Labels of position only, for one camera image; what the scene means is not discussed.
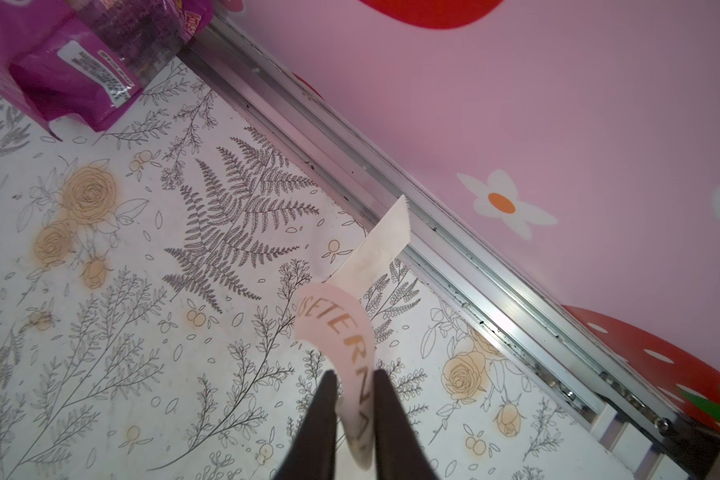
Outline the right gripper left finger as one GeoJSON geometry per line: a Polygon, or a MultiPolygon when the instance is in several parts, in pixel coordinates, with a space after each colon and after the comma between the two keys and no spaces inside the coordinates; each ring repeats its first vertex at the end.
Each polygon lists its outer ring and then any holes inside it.
{"type": "Polygon", "coordinates": [[[322,377],[276,480],[333,480],[337,434],[337,385],[333,370],[322,377]]]}

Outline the white ribbon strip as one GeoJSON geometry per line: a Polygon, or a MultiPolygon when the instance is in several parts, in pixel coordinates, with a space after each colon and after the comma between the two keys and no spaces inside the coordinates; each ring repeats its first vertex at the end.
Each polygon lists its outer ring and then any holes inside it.
{"type": "Polygon", "coordinates": [[[336,412],[362,470],[370,469],[373,458],[376,337],[361,297],[410,239],[408,200],[400,196],[327,281],[296,293],[295,338],[316,347],[334,367],[342,387],[336,412]]]}

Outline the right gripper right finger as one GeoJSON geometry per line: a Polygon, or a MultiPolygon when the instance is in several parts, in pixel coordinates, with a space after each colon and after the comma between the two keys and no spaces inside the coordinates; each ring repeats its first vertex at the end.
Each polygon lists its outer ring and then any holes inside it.
{"type": "Polygon", "coordinates": [[[388,373],[374,372],[376,475],[380,480],[436,480],[388,373]]]}

